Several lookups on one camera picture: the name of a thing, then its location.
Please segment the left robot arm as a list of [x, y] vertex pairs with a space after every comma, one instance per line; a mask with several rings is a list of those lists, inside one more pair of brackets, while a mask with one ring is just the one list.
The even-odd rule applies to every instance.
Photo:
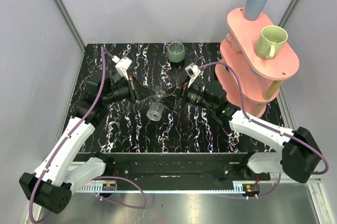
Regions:
[[53, 150], [33, 173], [25, 172], [19, 179], [29, 204], [58, 214], [68, 205], [72, 194], [89, 181], [97, 177], [111, 179], [114, 159], [99, 152], [90, 154], [87, 161], [73, 171], [69, 172], [68, 168], [83, 143], [107, 116], [110, 104], [125, 99], [142, 101], [154, 94], [132, 75], [117, 78], [100, 70], [93, 74]]

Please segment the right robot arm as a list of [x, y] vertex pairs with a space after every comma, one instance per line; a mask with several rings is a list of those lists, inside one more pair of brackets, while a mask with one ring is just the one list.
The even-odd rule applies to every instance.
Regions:
[[218, 82], [210, 82], [204, 89], [183, 84], [165, 94], [160, 101], [168, 109], [191, 104], [204, 108], [206, 115], [220, 127], [254, 138], [274, 152], [255, 152], [244, 159], [239, 174], [251, 180], [261, 173], [284, 173], [292, 180], [306, 183], [315, 174], [323, 155], [309, 130], [289, 129], [268, 123], [244, 112], [226, 99], [226, 91]]

